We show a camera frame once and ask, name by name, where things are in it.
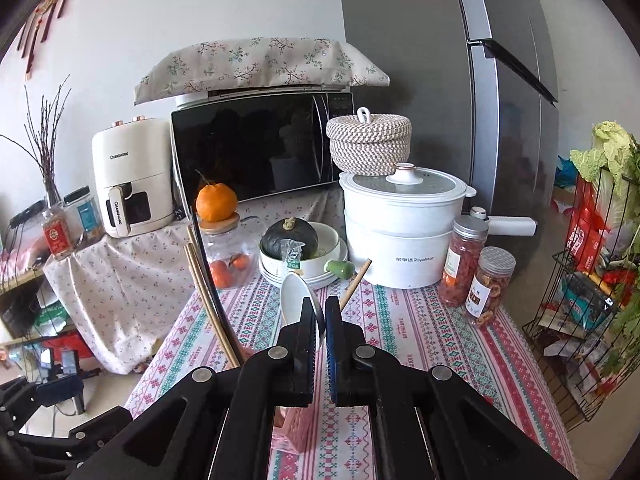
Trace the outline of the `grey refrigerator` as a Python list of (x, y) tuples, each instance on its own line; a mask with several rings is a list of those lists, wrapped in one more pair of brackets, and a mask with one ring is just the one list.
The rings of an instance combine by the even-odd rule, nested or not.
[(355, 101), (411, 120), (411, 161), (475, 188), (488, 214), (544, 228), (558, 85), (539, 0), (342, 0), (347, 41), (390, 76)]

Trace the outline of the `black microwave oven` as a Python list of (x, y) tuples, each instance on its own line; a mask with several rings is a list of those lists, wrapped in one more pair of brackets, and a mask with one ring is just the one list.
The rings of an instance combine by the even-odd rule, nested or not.
[(182, 209), (222, 183), (241, 202), (337, 180), (326, 124), (355, 111), (347, 90), (259, 90), (183, 105), (171, 113)]

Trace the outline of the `black chopstick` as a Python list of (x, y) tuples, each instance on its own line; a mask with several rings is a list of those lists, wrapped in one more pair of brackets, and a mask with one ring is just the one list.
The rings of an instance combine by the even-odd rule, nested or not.
[(226, 310), (224, 310), (224, 306), (222, 305), (220, 298), (218, 296), (218, 292), (213, 280), (212, 272), (210, 272), (208, 262), (206, 260), (206, 252), (204, 249), (204, 245), (202, 242), (202, 237), (200, 233), (200, 228), (198, 227), (198, 216), (196, 215), (195, 209), (193, 207), (190, 208), (190, 220), (188, 226), (192, 226), (193, 231), (195, 233), (195, 244), (198, 248), (198, 256), (201, 258), (201, 265), (204, 273), (206, 274), (205, 281), (207, 282), (207, 287), (209, 288), (209, 292), (212, 294), (213, 302), (215, 304), (215, 309), (218, 311), (218, 316), (220, 317), (222, 326), (228, 332), (228, 337), (232, 341), (236, 352), (242, 354), (242, 364), (245, 363), (246, 357), (243, 353), (243, 348), (240, 345), (238, 338), (235, 336), (234, 330), (232, 330), (232, 326), (228, 320), (228, 316)]

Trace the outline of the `dark green pumpkin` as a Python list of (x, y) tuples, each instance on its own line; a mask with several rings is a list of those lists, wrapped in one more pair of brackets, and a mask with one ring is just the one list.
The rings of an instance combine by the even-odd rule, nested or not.
[(304, 219), (290, 217), (274, 222), (262, 236), (262, 252), (275, 259), (281, 258), (281, 243), (295, 240), (302, 243), (302, 259), (312, 258), (319, 246), (319, 237), (314, 227)]

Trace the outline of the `brown wooden chopstick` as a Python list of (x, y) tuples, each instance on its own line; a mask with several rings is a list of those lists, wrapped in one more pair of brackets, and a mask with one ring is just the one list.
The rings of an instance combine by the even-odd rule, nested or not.
[(358, 273), (356, 274), (356, 276), (352, 279), (352, 281), (348, 285), (348, 287), (345, 290), (342, 298), (340, 299), (340, 310), (341, 311), (343, 311), (345, 309), (345, 307), (347, 306), (350, 298), (352, 298), (352, 295), (356, 292), (357, 287), (359, 286), (359, 284), (361, 283), (361, 281), (363, 280), (363, 278), (366, 276), (367, 272), (369, 271), (371, 263), (372, 263), (371, 259), (366, 260), (363, 263), (363, 265), (361, 266), (361, 268), (358, 271)]

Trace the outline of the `white plastic spoon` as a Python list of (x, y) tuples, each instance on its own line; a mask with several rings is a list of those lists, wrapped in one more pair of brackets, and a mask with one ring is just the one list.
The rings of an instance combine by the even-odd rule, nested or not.
[(309, 288), (301, 276), (289, 273), (280, 287), (281, 318), (284, 325), (297, 323), (302, 315), (304, 300), (308, 299), (314, 309), (317, 327), (320, 334), (326, 330), (324, 314), (316, 294)]

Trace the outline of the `disposable chopsticks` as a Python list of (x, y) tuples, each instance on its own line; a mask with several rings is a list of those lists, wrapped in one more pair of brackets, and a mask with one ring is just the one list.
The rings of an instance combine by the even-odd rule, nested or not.
[(284, 240), (280, 241), (281, 263), (283, 272), (285, 274), (302, 274), (304, 247), (304, 242), (293, 240), (292, 238), (285, 238)]

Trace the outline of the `green leafy herbs bunch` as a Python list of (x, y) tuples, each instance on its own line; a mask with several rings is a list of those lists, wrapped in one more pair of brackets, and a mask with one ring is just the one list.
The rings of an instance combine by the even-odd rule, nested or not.
[(604, 360), (602, 376), (629, 374), (639, 363), (639, 239), (636, 238), (624, 252), (623, 258), (612, 261), (603, 274), (612, 288), (617, 311), (608, 324), (613, 337)]

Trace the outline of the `glass jar with tomatoes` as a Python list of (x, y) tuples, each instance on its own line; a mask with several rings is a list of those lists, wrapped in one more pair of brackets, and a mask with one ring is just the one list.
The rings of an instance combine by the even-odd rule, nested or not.
[(242, 287), (253, 273), (265, 225), (257, 216), (237, 212), (217, 222), (198, 222), (216, 289)]

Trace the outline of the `light bamboo chopstick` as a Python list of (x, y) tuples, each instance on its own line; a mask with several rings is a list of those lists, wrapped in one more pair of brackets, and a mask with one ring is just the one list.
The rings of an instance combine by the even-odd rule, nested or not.
[(186, 258), (188, 259), (192, 280), (200, 294), (203, 307), (209, 318), (210, 324), (213, 326), (218, 342), (220, 343), (222, 350), (224, 350), (224, 354), (228, 361), (228, 367), (239, 367), (242, 364), (242, 354), (236, 352), (232, 341), (228, 337), (228, 332), (224, 329), (224, 326), (222, 326), (220, 317), (218, 316), (218, 311), (215, 309), (212, 294), (209, 292), (207, 282), (205, 281), (206, 274), (204, 273), (201, 265), (201, 258), (198, 256), (198, 248), (195, 244), (195, 233), (192, 226), (187, 226), (186, 232), (188, 232), (189, 241), (186, 243), (186, 246), (184, 246), (184, 251), (186, 252)]

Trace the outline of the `pink lattice utensil holder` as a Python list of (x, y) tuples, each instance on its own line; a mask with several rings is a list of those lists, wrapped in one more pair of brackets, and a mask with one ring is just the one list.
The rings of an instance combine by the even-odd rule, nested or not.
[(314, 350), (277, 344), (219, 375), (230, 398), (218, 454), (235, 463), (266, 458), (272, 448), (302, 452), (314, 394)]

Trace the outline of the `red chinese knot decoration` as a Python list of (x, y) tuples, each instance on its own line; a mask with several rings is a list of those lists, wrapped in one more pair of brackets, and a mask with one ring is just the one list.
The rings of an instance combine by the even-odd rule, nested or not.
[(63, 15), (66, 2), (67, 0), (41, 0), (22, 26), (16, 50), (25, 60), (25, 80), (32, 78), (37, 47), (48, 39), (51, 24)]

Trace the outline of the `blue label storage jar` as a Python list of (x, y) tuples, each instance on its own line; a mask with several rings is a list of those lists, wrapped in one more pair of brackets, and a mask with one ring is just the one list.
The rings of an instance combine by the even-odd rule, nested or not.
[(90, 246), (102, 238), (104, 226), (100, 210), (88, 185), (65, 195), (63, 207), (76, 249)]

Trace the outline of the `floral side table cloth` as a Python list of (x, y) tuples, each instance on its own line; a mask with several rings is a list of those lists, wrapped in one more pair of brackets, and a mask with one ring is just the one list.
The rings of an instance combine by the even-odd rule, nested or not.
[[(241, 218), (257, 216), (270, 226), (286, 214), (328, 224), (345, 236), (344, 195), (337, 184), (273, 195), (239, 204)], [(195, 292), (184, 245), (186, 220), (128, 238), (102, 240), (44, 266), (92, 354), (109, 372), (126, 375), (152, 356)], [(244, 285), (220, 292), (220, 299), (241, 344), (272, 341), (278, 324), (279, 292), (256, 266)]]

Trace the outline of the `orange mandarin fruit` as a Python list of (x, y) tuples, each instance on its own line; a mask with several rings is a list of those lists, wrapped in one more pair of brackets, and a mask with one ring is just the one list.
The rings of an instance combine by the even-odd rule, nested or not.
[(218, 222), (230, 218), (238, 206), (238, 196), (228, 185), (206, 178), (201, 171), (198, 175), (202, 186), (195, 199), (195, 209), (200, 219)]

